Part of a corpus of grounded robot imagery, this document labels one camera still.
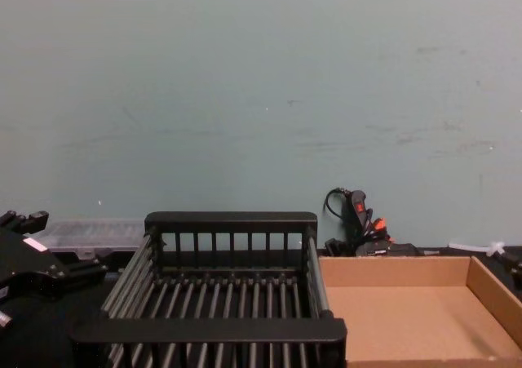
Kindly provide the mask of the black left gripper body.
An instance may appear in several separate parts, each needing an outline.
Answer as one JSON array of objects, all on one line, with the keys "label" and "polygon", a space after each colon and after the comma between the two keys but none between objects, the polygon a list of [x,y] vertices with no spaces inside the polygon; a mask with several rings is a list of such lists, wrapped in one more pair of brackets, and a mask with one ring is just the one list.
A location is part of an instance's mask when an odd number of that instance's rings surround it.
[{"label": "black left gripper body", "polygon": [[57,291],[61,262],[31,237],[1,228],[1,300]]}]

